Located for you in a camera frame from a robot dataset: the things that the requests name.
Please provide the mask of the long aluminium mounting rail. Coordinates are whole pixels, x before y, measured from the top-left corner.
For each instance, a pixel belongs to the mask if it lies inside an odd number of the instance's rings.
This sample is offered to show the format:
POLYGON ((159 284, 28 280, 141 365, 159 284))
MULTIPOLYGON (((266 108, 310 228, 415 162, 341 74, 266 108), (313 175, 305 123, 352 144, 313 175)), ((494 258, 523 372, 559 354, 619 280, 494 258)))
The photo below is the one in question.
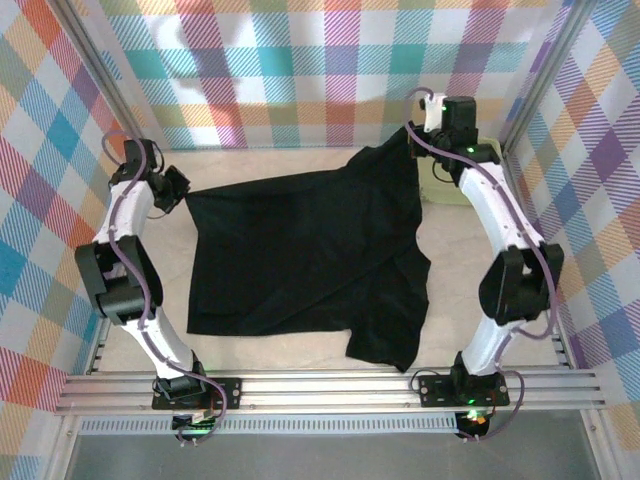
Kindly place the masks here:
MULTIPOLYGON (((418 412, 409 378, 389 370, 235 371, 242 379, 237 414, 418 412)), ((590 370, 523 370, 524 410, 584 410, 605 406, 590 370)), ((67 379, 58 415, 152 412, 151 372, 98 372, 67 379)))

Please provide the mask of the pale green plastic basket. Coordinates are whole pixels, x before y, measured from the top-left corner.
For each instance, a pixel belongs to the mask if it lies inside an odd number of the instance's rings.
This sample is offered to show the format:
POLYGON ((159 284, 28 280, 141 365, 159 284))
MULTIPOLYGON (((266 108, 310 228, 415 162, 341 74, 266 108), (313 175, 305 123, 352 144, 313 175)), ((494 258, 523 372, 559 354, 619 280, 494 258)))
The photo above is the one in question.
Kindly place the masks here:
POLYGON ((419 157, 417 166, 423 202, 470 206, 467 197, 451 183, 451 176, 440 165, 434 163, 433 157, 419 157))

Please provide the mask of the aluminium table side rail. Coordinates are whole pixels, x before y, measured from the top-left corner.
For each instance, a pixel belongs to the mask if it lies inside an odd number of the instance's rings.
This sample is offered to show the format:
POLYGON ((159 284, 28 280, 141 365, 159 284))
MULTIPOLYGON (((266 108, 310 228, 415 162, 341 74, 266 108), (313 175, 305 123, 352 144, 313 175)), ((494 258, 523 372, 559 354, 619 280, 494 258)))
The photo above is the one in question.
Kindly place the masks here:
MULTIPOLYGON (((117 186, 115 195, 124 187, 117 186)), ((111 326, 122 327, 137 323, 143 310, 143 298, 138 282, 127 273, 120 260, 113 253, 108 240, 106 219, 110 212, 112 193, 109 187, 109 207, 102 225, 92 241, 79 247, 75 259, 81 272, 90 302, 100 317, 89 372, 97 370, 111 326)), ((153 196, 148 186, 139 184, 129 193, 121 205, 118 215, 118 246, 143 273, 140 236, 144 230, 149 210, 153 206, 153 196)))
MULTIPOLYGON (((506 164, 505 176, 507 178, 507 183, 509 184, 512 192, 517 198, 518 204, 523 210, 525 217, 530 220, 531 215, 529 214, 527 201, 518 185, 516 177, 516 167, 518 166, 518 164, 511 158, 510 152, 508 150, 504 151, 504 161, 506 164)), ((571 353, 570 345, 565 339, 565 329, 561 323, 560 314, 557 313, 556 316, 557 321, 555 322, 553 334, 551 335, 551 337, 552 344, 556 349, 559 365, 563 368, 575 369, 573 354, 571 353)))

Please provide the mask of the black t-shirt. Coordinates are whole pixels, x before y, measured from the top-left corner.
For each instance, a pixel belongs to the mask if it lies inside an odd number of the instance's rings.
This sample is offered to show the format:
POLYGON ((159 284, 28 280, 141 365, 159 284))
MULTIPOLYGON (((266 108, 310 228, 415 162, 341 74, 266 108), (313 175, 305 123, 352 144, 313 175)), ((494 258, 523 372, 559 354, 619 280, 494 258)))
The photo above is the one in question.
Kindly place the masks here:
POLYGON ((406 371, 429 299, 418 166, 404 130, 327 171, 190 193, 187 330, 348 331, 349 358, 406 371))

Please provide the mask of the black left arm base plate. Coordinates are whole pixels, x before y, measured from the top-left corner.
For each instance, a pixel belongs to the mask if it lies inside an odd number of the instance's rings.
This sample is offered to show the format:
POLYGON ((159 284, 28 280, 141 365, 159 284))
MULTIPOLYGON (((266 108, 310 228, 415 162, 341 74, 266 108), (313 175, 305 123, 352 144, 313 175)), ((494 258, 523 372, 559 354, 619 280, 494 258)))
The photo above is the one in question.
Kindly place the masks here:
MULTIPOLYGON (((227 398, 227 408, 240 407, 242 381, 240 378, 213 378, 227 398)), ((222 396, 210 383, 181 376, 173 379, 157 377, 153 382, 153 410, 222 409, 222 396)))

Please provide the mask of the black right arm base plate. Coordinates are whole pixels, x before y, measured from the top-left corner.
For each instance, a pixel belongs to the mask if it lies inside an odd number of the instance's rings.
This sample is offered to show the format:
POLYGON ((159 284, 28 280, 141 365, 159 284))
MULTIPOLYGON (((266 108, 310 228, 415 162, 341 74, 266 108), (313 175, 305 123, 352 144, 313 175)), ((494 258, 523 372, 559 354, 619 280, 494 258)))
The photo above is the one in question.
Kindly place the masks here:
POLYGON ((426 375, 418 378, 423 408, 508 406, 510 398, 505 378, 498 373, 455 379, 452 375, 426 375))

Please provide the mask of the aluminium frame post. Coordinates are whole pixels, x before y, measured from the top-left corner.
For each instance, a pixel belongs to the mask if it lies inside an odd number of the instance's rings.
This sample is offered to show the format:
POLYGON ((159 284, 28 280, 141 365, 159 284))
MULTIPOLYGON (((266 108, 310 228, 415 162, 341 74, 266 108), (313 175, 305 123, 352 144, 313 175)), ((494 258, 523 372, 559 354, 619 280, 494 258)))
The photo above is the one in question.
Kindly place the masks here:
POLYGON ((129 109, 115 79, 104 63, 99 49, 95 46, 77 13, 72 0, 47 0, 60 24, 71 38, 75 48, 94 79, 98 89, 114 112, 121 127, 135 137, 145 138, 134 114, 129 109))
POLYGON ((512 153, 535 111, 595 8, 597 0, 563 0, 545 32, 500 133, 501 146, 512 153))

